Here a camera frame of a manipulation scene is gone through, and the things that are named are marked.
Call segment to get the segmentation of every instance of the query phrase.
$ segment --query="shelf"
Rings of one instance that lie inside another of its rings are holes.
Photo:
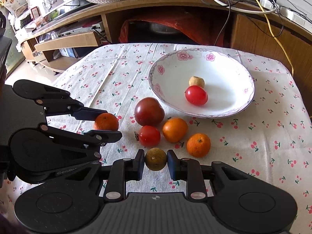
[[[61,56],[54,61],[48,62],[47,60],[43,60],[39,62],[41,65],[45,66],[48,69],[51,69],[52,71],[56,72],[64,72],[66,69],[68,69],[71,65],[78,62],[79,59],[73,58],[73,57],[65,57]]]
[[[65,37],[48,40],[43,43],[36,44],[36,51],[48,51],[60,48],[99,46],[101,41],[95,32],[85,32]]]

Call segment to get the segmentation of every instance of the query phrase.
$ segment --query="orange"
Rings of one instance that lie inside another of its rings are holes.
[[[170,143],[177,143],[188,131],[188,124],[181,118],[172,118],[163,125],[163,136]]]
[[[210,151],[211,143],[208,136],[197,133],[188,139],[186,149],[188,153],[196,158],[202,158]]]
[[[94,121],[93,129],[96,130],[113,130],[117,131],[119,128],[118,119],[111,113],[102,113]]]

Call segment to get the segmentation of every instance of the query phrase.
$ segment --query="yellow cable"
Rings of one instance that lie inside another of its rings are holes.
[[[261,4],[259,3],[259,1],[258,1],[258,0],[255,0],[255,1],[256,1],[257,4],[259,5],[260,9],[264,12],[265,10],[263,9],[263,7],[262,7]],[[293,66],[292,63],[291,63],[291,59],[289,58],[289,56],[288,56],[288,54],[287,54],[287,52],[286,52],[284,46],[282,45],[282,43],[275,37],[275,35],[274,35],[273,31],[272,31],[272,27],[271,27],[271,24],[270,24],[270,21],[269,21],[267,15],[265,14],[264,16],[265,16],[266,21],[267,21],[267,23],[268,23],[268,27],[269,27],[269,30],[270,30],[270,33],[271,33],[272,37],[274,37],[275,41],[280,45],[280,47],[282,48],[282,50],[283,50],[283,52],[284,52],[284,54],[285,54],[285,56],[286,56],[286,58],[287,58],[289,64],[291,65],[291,75],[292,75],[292,77],[294,77],[294,66]]]
[[[261,6],[261,4],[259,3],[259,1],[258,1],[258,0],[255,0],[255,1],[256,1],[257,4],[259,5],[260,9],[261,9],[262,11],[264,11],[264,9],[263,9],[263,7]],[[267,21],[267,23],[268,23],[269,30],[270,30],[270,32],[271,32],[271,34],[272,34],[272,37],[274,37],[275,35],[274,35],[273,31],[272,31],[270,21],[269,21],[269,19],[268,19],[268,17],[267,17],[266,14],[265,14],[264,16],[266,17],[266,21]],[[288,54],[286,53],[286,50],[285,50],[285,48],[283,47],[282,43],[280,43],[280,41],[279,41],[276,37],[274,37],[274,39],[275,39],[275,41],[280,45],[280,47],[282,48],[282,50],[283,50],[283,52],[284,52],[284,54],[285,54],[285,56],[286,56],[286,58],[287,58],[289,64],[291,65],[291,75],[292,75],[292,77],[294,77],[294,66],[293,66],[292,63],[291,63],[291,59],[289,58]]]

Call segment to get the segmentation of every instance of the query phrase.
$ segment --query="power strip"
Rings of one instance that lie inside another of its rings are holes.
[[[309,21],[305,20],[303,17],[299,16],[297,13],[285,7],[280,8],[280,13],[284,17],[288,18],[289,20],[293,21],[294,23],[298,24],[299,26],[312,33],[312,24]]]
[[[260,0],[260,4],[262,7],[268,10],[271,10],[274,8],[273,3],[269,0]],[[305,20],[303,17],[299,16],[297,13],[285,7],[280,7],[278,4],[277,4],[277,7],[280,10],[280,14],[282,16],[288,18],[290,21],[293,21],[297,25],[301,26],[302,28],[312,33],[312,24],[309,21]]]

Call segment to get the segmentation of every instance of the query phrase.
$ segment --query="small round fruit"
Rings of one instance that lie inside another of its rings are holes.
[[[188,139],[186,149],[188,153],[196,158],[202,158],[210,151],[211,143],[207,135],[197,133]]]
[[[208,101],[207,92],[197,85],[188,87],[185,91],[185,97],[189,103],[198,106],[204,105]]]
[[[144,147],[154,147],[160,142],[160,132],[152,126],[144,126],[138,132],[138,140]]]
[[[160,171],[167,164],[167,154],[159,148],[150,149],[144,158],[147,168],[152,171]]]
[[[190,80],[188,81],[188,85],[189,86],[197,85],[197,86],[199,86],[201,88],[204,88],[205,87],[205,81],[201,77],[192,76],[190,78]]]
[[[141,126],[157,126],[163,121],[165,111],[155,98],[146,97],[135,107],[135,120]]]
[[[172,118],[163,125],[163,136],[170,143],[177,143],[188,131],[188,124],[181,118]]]
[[[95,130],[112,130],[117,131],[119,128],[118,119],[111,113],[102,113],[94,121],[93,129]]]

